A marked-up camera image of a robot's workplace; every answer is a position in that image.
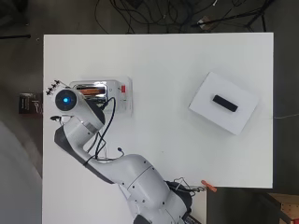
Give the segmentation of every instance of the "black wire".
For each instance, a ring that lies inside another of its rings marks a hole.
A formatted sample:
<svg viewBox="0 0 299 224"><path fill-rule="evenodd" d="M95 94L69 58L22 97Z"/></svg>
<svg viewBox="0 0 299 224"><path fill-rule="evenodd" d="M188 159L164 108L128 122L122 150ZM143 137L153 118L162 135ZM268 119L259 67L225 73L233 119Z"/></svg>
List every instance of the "black wire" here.
<svg viewBox="0 0 299 224"><path fill-rule="evenodd" d="M146 24L146 25L148 25L148 34L150 33L150 24L151 24L151 23L149 23L148 19L145 18L140 12L138 12L138 11L136 11L136 10L133 10L133 9L129 9L129 8L127 8L127 9L125 9L125 8L119 8L118 6L115 6L115 5L113 5L113 4L112 4L112 6L113 6L114 8L116 8L117 10L119 10L119 11L126 11L127 13L129 13L129 12L137 13L139 16L142 17L142 19L143 19L145 22L138 21L135 17L132 16L132 14L130 14L130 15L131 15L131 18L132 18L134 21L136 21L136 22L138 22L138 23L140 23L140 24Z"/></svg>
<svg viewBox="0 0 299 224"><path fill-rule="evenodd" d="M125 9L128 9L128 7L121 1L121 4L124 6ZM131 13L128 12L129 16L130 16L130 21L129 21L129 24L128 24L128 34L130 33L130 29L132 30L133 34L135 33L135 31L133 30L132 26L131 26L131 21L132 21L132 16L131 16Z"/></svg>
<svg viewBox="0 0 299 224"><path fill-rule="evenodd" d="M183 0L181 0L181 2L182 2L183 4L186 4L186 5L188 6L188 8L189 8L191 11L189 11L189 10L187 9L187 18L186 18L186 20L179 26L179 29L178 29L178 33L179 33L179 34L181 33L181 29L183 28L183 26L184 26L185 24L187 24L188 22L190 22L190 21L192 20L193 15L194 15L192 4L189 2L189 0L184 0L184 1L186 1L186 2L183 2Z"/></svg>
<svg viewBox="0 0 299 224"><path fill-rule="evenodd" d="M97 139L98 139L99 136L101 137L100 132L98 132L96 134L95 139L94 139L92 145L90 146L90 148L87 150L87 152L90 152L93 149L93 147L94 147L94 145L95 145L95 143L96 143L96 141L97 141ZM105 139L103 139L103 142L104 142L104 144L102 145L102 147L105 147L105 145L106 145L107 142L105 141Z"/></svg>
<svg viewBox="0 0 299 224"><path fill-rule="evenodd" d="M173 23L177 23L177 19L178 19L178 10L177 10L177 9L175 8L175 6L170 2L170 0L167 0L167 1L168 1L167 6L168 6L169 18L170 18L170 20L172 20ZM175 12L176 12L176 18L175 18L175 19L172 18L171 11L170 11L170 7L173 8L173 9L175 10Z"/></svg>
<svg viewBox="0 0 299 224"><path fill-rule="evenodd" d="M214 5L214 3L215 3L215 0L212 0L212 2L209 5L207 5L206 7L202 8L202 9L200 9L197 12L194 12L193 16L196 15L196 14L198 14L198 13L201 13L201 12L207 10L207 9L209 9L210 7L212 7Z"/></svg>
<svg viewBox="0 0 299 224"><path fill-rule="evenodd" d="M247 0L232 0L232 4L234 7L239 7L241 6L242 4L244 4Z"/></svg>
<svg viewBox="0 0 299 224"><path fill-rule="evenodd" d="M106 33L106 34L109 34L109 32L106 31L106 29L101 25L101 23L99 22L99 20L97 19L97 16L96 16L96 12L97 12L97 6L99 5L101 0L97 0L96 2L96 5L95 5L95 8L94 8L94 18L95 18L95 21L96 23L101 27L101 29Z"/></svg>
<svg viewBox="0 0 299 224"><path fill-rule="evenodd" d="M114 0L112 3L112 0L109 0L110 4L114 7L115 10L117 10L121 16L123 17L123 19L125 20L125 22L128 24L128 26L130 26L131 30L133 31L133 28L131 27L131 24L127 21L127 19L125 18L125 16L121 13L121 11L118 9L117 5L116 5L116 1Z"/></svg>
<svg viewBox="0 0 299 224"><path fill-rule="evenodd" d="M96 159L98 158L98 154L99 154L99 153L101 152L101 150L102 150L102 147L100 148L100 146L101 146L101 143L102 143L102 141L103 141L103 138L104 138L105 134L107 133L107 131L108 131L110 125L111 125L111 122L112 122L112 120L113 120L113 118L114 118L115 109L116 109L116 99L115 99L114 97L111 97L106 103L104 103L104 105L105 105L105 104L108 104L111 100L113 100L113 110L112 110L112 115L111 115L111 118L110 118L110 121L109 121L107 127L105 128L105 130L104 130L104 132L103 132L103 134L102 134L102 136L101 136L101 138L100 138L100 141L99 141L98 144L97 144L97 147L96 147L96 150L95 150L95 154L94 154L94 156L95 156Z"/></svg>

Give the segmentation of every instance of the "floor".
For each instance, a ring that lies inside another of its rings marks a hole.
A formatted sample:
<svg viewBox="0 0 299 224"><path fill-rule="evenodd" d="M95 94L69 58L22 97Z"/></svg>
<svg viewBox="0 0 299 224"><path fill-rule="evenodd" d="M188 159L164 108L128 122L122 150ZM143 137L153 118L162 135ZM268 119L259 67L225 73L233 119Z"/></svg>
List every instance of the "floor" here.
<svg viewBox="0 0 299 224"><path fill-rule="evenodd" d="M41 173L42 155L42 119L25 118L18 114L19 93L43 91L43 35L44 34L103 34L104 31L95 22L93 11L96 0L30 0L26 15L30 21L28 26L14 25L0 28L0 35L31 34L31 39L0 40L0 93L5 108L0 114L7 126L17 135L21 142L29 148L31 158ZM154 0L146 0L156 20L160 12ZM183 21L186 14L179 0L172 1L178 8ZM197 3L201 9L211 0L190 1ZM250 11L259 7L262 0L248 0L242 6L232 9L229 15ZM212 19L222 18L232 7L231 0L219 0L215 7L199 13L190 23L196 23L207 15ZM160 1L162 12L167 8ZM267 30L275 34L274 54L274 114L283 117L299 113L299 63L297 52L299 45L299 2L293 0L277 0L265 15ZM148 15L144 7L140 12ZM111 34L126 34L128 26L121 15L111 6L109 1L99 2L97 17ZM147 26L132 23L136 34L145 34ZM263 30L262 23L257 20L252 29ZM152 34L165 34L165 26L151 25ZM178 28L169 28L168 33L177 33ZM202 30L183 27L182 33L199 33ZM242 27L230 24L218 24L212 33L248 32ZM297 130L299 117L275 119L274 122L274 189L272 191L288 194L299 194L299 138ZM212 223L259 223L263 211L260 204L252 201L252 195L243 189L220 189L217 194L208 193L207 222Z"/></svg>

